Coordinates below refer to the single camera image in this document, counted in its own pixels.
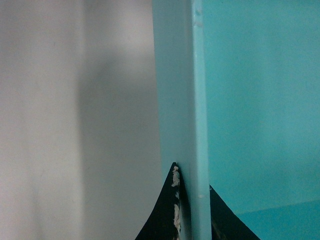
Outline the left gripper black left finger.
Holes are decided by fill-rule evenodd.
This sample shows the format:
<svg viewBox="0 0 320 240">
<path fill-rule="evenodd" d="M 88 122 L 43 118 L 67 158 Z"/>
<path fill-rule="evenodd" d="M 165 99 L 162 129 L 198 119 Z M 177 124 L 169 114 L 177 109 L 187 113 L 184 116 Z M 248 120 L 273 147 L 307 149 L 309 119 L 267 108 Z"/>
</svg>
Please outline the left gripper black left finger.
<svg viewBox="0 0 320 240">
<path fill-rule="evenodd" d="M 179 240 L 180 170 L 172 163 L 154 208 L 138 233 L 137 240 Z"/>
</svg>

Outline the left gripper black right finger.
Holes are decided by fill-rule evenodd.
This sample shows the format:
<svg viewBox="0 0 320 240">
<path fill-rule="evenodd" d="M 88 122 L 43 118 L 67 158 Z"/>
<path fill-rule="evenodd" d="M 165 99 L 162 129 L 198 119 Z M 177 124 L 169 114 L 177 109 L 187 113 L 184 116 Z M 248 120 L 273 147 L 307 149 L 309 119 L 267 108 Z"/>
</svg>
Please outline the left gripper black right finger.
<svg viewBox="0 0 320 240">
<path fill-rule="evenodd" d="M 260 240 L 209 186 L 211 238 L 213 240 Z"/>
</svg>

